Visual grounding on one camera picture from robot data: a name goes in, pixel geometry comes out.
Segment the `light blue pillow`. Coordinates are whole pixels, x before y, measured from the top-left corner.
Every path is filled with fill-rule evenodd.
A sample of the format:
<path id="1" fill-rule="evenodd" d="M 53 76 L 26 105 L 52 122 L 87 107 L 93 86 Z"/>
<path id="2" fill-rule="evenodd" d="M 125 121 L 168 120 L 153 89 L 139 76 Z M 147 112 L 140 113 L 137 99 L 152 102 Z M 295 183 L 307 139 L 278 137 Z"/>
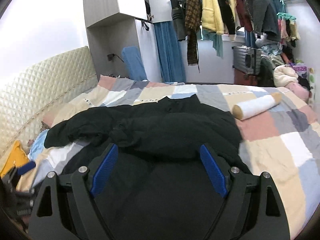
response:
<path id="1" fill-rule="evenodd" d="M 45 150 L 44 141 L 46 139 L 48 131 L 48 129 L 45 129 L 44 131 L 40 132 L 40 134 L 32 143 L 28 154 L 28 158 L 30 161 L 35 161 L 38 156 Z"/>

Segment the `cream quilted headboard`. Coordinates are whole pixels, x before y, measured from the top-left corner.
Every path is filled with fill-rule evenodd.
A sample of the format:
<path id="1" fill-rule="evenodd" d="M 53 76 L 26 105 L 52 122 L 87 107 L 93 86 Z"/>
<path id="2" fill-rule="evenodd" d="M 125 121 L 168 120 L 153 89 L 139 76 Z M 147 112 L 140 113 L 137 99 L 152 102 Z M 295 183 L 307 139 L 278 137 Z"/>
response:
<path id="1" fill-rule="evenodd" d="M 71 50 L 24 70 L 1 89 L 1 164 L 14 141 L 25 151 L 40 133 L 42 119 L 98 83 L 88 47 Z"/>

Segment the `yellow hanging jacket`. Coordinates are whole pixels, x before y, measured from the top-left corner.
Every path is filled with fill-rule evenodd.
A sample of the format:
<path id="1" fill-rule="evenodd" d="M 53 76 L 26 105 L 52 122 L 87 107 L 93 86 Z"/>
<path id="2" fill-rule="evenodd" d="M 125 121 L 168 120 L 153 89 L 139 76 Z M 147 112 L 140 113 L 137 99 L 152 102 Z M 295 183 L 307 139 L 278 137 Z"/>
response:
<path id="1" fill-rule="evenodd" d="M 218 0 L 202 0 L 202 27 L 223 35 L 225 32 Z"/>

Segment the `cream fluffy blanket pile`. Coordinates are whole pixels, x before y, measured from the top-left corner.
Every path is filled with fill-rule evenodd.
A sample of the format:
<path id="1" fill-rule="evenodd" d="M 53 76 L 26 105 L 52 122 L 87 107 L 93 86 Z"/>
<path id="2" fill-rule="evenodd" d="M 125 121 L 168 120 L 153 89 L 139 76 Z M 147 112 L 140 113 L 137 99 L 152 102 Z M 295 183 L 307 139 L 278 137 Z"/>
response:
<path id="1" fill-rule="evenodd" d="M 285 87 L 289 83 L 297 83 L 298 74 L 290 65 L 284 64 L 273 70 L 273 81 L 276 87 Z"/>

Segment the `white cylindrical bolster pillow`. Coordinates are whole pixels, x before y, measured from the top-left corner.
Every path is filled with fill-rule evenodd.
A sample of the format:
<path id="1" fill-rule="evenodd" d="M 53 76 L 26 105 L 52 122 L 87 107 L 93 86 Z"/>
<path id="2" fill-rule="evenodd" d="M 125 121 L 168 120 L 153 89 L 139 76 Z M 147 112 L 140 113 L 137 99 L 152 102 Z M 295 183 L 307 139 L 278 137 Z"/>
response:
<path id="1" fill-rule="evenodd" d="M 246 120 L 280 104 L 282 95 L 271 93 L 256 99 L 239 102 L 232 107 L 231 113 L 238 120 Z"/>

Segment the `blue curtain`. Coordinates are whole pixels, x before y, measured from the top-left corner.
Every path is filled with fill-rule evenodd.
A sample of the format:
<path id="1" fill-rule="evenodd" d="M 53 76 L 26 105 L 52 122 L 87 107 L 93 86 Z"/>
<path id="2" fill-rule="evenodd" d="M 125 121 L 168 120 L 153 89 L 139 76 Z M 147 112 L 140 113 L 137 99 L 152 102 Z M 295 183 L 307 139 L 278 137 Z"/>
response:
<path id="1" fill-rule="evenodd" d="M 154 24 L 162 80 L 185 82 L 185 69 L 181 49 L 171 21 Z"/>

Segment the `brown plaid hanging coat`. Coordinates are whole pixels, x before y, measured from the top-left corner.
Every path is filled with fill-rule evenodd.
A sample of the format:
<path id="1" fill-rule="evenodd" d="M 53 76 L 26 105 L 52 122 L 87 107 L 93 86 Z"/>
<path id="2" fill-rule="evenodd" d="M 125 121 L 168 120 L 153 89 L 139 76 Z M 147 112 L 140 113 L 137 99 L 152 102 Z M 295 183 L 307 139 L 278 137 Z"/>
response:
<path id="1" fill-rule="evenodd" d="M 185 0 L 185 30 L 187 32 L 187 61 L 190 66 L 199 64 L 197 32 L 201 25 L 200 0 Z"/>

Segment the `grey hard suitcase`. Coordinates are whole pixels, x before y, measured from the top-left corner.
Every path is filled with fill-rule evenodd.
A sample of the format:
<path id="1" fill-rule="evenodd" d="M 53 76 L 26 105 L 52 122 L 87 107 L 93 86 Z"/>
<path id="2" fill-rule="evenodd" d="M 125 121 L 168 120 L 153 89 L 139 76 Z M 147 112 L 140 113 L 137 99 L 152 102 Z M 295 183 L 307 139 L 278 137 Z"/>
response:
<path id="1" fill-rule="evenodd" d="M 247 75 L 260 73 L 261 50 L 248 46 L 234 46 L 233 67 Z"/>

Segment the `black garment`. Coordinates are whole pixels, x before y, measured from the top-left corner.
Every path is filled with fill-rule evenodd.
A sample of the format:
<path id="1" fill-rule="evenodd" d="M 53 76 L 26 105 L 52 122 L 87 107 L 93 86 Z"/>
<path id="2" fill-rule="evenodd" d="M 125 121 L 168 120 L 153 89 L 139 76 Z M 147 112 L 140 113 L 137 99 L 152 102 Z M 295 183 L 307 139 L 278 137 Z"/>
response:
<path id="1" fill-rule="evenodd" d="M 65 166 L 69 174 L 101 155 L 109 143 L 119 157 L 95 200 L 116 239 L 203 239 L 222 205 L 200 159 L 209 144 L 245 173 L 242 136 L 231 113 L 184 99 L 93 107 L 52 127 L 44 146 L 87 141 Z"/>

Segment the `grey wall cabinet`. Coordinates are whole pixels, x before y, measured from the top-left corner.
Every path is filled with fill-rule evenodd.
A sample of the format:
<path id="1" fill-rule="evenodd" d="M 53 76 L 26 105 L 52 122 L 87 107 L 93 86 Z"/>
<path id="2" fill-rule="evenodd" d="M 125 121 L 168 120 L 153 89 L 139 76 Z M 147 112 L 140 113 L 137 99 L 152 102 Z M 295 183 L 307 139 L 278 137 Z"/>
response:
<path id="1" fill-rule="evenodd" d="M 172 20 L 170 0 L 83 0 L 83 5 L 97 76 L 128 77 L 121 52 L 136 47 L 147 79 L 162 80 L 155 24 Z"/>

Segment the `dark grey hanging jacket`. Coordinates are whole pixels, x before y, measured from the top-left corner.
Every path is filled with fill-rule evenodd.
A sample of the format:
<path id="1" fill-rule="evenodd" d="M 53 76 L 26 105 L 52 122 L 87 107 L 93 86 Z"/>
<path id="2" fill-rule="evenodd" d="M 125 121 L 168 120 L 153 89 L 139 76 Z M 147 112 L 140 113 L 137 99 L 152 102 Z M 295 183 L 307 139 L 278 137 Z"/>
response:
<path id="1" fill-rule="evenodd" d="M 267 38 L 279 42 L 281 40 L 277 13 L 272 0 L 244 0 L 246 9 L 253 23 L 256 34 L 266 34 Z"/>

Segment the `blue chair back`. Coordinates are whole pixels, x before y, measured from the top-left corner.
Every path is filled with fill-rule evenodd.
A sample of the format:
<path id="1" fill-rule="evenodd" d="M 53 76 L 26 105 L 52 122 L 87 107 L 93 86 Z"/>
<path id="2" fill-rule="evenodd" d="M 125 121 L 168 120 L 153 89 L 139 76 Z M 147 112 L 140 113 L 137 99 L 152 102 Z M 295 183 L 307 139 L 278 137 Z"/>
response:
<path id="1" fill-rule="evenodd" d="M 147 79 L 142 57 L 137 47 L 125 47 L 122 49 L 121 55 L 131 80 L 143 81 Z"/>

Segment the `patchwork quilt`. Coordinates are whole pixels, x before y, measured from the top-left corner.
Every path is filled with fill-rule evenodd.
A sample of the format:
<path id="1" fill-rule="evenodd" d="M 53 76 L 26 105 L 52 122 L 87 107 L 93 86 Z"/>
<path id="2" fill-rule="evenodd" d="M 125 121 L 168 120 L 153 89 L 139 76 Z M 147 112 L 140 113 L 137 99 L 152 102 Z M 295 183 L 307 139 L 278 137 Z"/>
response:
<path id="1" fill-rule="evenodd" d="M 94 106 L 138 105 L 197 95 L 202 103 L 229 111 L 235 104 L 279 92 L 279 105 L 244 121 L 240 157 L 254 174 L 271 173 L 283 200 L 292 239 L 306 229 L 319 205 L 319 122 L 315 112 L 284 87 L 167 85 L 103 76 L 97 85 L 44 115 L 53 126 Z"/>

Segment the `yellow cartoon pillow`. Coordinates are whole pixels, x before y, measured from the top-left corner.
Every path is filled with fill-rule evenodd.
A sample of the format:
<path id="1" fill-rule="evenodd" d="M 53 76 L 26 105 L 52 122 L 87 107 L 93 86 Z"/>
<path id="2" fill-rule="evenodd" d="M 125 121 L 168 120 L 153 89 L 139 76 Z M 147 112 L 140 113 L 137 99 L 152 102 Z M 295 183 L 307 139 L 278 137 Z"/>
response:
<path id="1" fill-rule="evenodd" d="M 21 142 L 15 140 L 11 148 L 5 153 L 4 160 L 1 160 L 1 178 L 3 178 L 11 168 L 21 167 L 28 162 L 29 158 L 23 150 Z"/>

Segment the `green clip hanger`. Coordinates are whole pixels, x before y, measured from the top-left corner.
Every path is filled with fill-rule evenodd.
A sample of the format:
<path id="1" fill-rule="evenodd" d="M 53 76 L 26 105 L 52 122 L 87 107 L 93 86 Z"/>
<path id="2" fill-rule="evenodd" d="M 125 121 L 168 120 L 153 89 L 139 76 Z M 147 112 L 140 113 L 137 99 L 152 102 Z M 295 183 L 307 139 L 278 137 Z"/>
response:
<path id="1" fill-rule="evenodd" d="M 280 2 L 282 4 L 282 7 L 281 7 L 281 12 L 277 13 L 277 17 L 280 19 L 296 21 L 295 16 L 286 12 L 286 4 L 285 4 L 284 0 L 280 0 Z"/>

